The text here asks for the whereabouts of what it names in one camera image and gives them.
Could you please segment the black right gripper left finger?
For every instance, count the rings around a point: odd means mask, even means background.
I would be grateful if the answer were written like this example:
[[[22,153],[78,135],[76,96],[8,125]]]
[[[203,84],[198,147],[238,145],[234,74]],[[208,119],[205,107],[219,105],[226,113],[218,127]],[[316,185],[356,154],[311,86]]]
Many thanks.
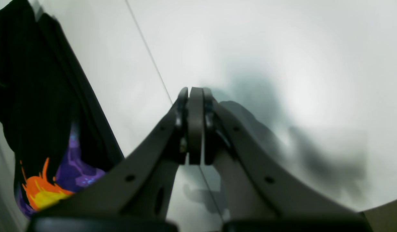
[[[200,165],[202,88],[183,88],[145,140],[101,179],[35,215],[28,232],[177,232],[166,222],[180,165]]]

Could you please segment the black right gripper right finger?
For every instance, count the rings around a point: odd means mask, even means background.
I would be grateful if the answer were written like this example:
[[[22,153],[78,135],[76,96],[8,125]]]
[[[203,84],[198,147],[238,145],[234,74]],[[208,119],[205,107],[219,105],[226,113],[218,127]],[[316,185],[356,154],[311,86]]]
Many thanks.
[[[307,186],[279,163],[282,142],[242,105],[203,89],[204,163],[227,190],[225,232],[370,232],[360,213]]]

